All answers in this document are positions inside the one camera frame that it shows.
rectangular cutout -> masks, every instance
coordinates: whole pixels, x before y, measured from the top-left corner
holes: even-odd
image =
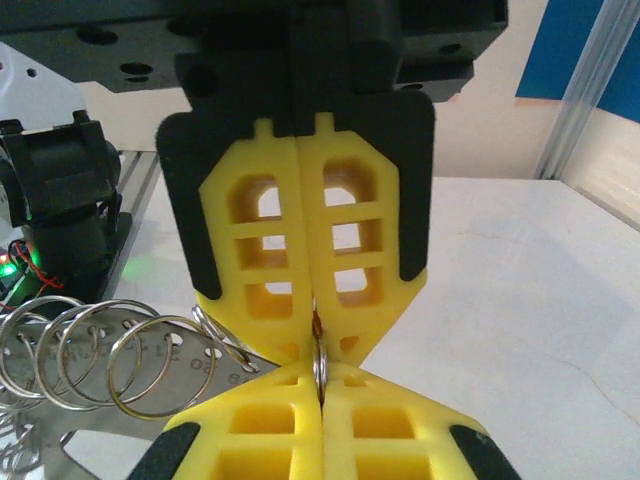
[[[255,320],[285,320],[293,314],[291,295],[274,295],[265,284],[244,286],[249,315]]]
[[[334,250],[360,249],[360,231],[357,223],[334,225],[332,233]]]
[[[363,379],[358,378],[354,375],[347,375],[344,377],[344,386],[345,387],[366,387],[367,382]]]
[[[338,300],[343,307],[377,305],[382,301],[382,269],[380,267],[342,270],[335,272],[335,278]]]
[[[334,273],[337,292],[362,292],[367,288],[364,268],[340,270]]]
[[[345,200],[353,197],[355,202],[372,202],[377,200],[378,185],[375,171],[372,170],[361,158],[341,158],[331,160],[324,166],[324,188],[333,190],[343,190],[345,193],[337,195],[336,201],[342,201],[337,205],[344,205]],[[333,199],[328,199],[325,194],[325,204],[333,203]]]
[[[433,480],[426,456],[358,455],[356,470],[358,480]]]
[[[263,268],[287,268],[287,251],[283,249],[264,249],[262,238],[241,238],[236,240],[238,263],[243,270]]]
[[[211,480],[289,480],[291,455],[290,449],[223,450]]]
[[[327,207],[349,205],[352,203],[356,203],[356,197],[345,188],[334,187],[324,189],[324,204]]]
[[[287,242],[284,235],[270,235],[262,237],[263,250],[286,250]]]
[[[298,375],[289,375],[281,380],[276,382],[276,385],[281,385],[283,387],[291,387],[298,384]]]
[[[353,411],[355,438],[415,438],[404,408],[363,406]]]
[[[291,282],[266,283],[265,287],[273,295],[291,295],[293,293]]]
[[[258,198],[258,215],[264,217],[281,217],[280,193],[278,187],[267,188]]]
[[[259,434],[295,432],[295,411],[288,404],[255,404],[240,407],[230,433]]]
[[[332,233],[337,255],[382,251],[382,221],[379,219],[333,225]]]
[[[278,185],[272,175],[247,175],[229,191],[232,223],[248,223],[281,216]]]
[[[342,350],[342,353],[344,353],[345,355],[348,355],[353,351],[353,349],[355,348],[355,346],[358,344],[359,341],[360,341],[360,337],[358,336],[341,338],[340,350]]]

green led light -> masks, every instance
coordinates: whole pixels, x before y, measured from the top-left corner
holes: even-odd
[[[2,270],[0,270],[0,275],[2,275],[3,277],[13,275],[14,273],[16,273],[16,267],[14,267],[13,265],[5,265],[4,267],[2,267]]]
[[[38,251],[34,249],[32,252],[30,252],[30,255],[31,255],[31,260],[33,261],[35,266],[40,268],[40,254],[38,253]]]

white table surface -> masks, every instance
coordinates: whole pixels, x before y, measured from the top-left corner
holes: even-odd
[[[163,180],[116,296],[194,304]],[[638,480],[640,233],[558,182],[437,178],[427,286],[363,367],[478,419],[526,480]]]

metal frame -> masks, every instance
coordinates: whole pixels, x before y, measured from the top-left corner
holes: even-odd
[[[605,0],[567,86],[534,178],[562,178],[639,20],[637,0]]]

wire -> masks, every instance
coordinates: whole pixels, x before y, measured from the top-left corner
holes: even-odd
[[[27,262],[27,265],[29,265],[31,270],[33,270],[33,273],[36,274],[36,276],[40,279],[42,283],[55,289],[61,289],[62,287],[64,287],[62,283],[58,283],[56,281],[57,280],[56,278],[48,279],[47,277],[45,277],[44,273],[42,273],[42,271],[40,271],[40,269],[36,267],[36,265],[33,263],[31,258],[29,258],[25,254],[25,252],[22,251],[22,247],[20,243],[16,243],[16,247],[17,247],[18,255],[20,256],[20,258],[22,258],[25,262]]]
[[[47,287],[48,285],[46,283],[43,283],[42,286],[40,287],[40,290],[38,290],[38,293],[36,293],[36,296],[33,298],[38,298],[40,295],[42,295],[42,292],[44,292],[44,289]]]
[[[21,243],[21,242],[24,242],[24,240],[22,240],[22,239],[12,240],[9,243],[9,246],[7,247],[7,257],[9,257],[9,261],[13,264],[14,267],[16,267],[17,270],[22,270],[22,267],[24,265],[18,264],[18,261],[13,256],[13,247],[15,245],[17,245],[18,243]]]

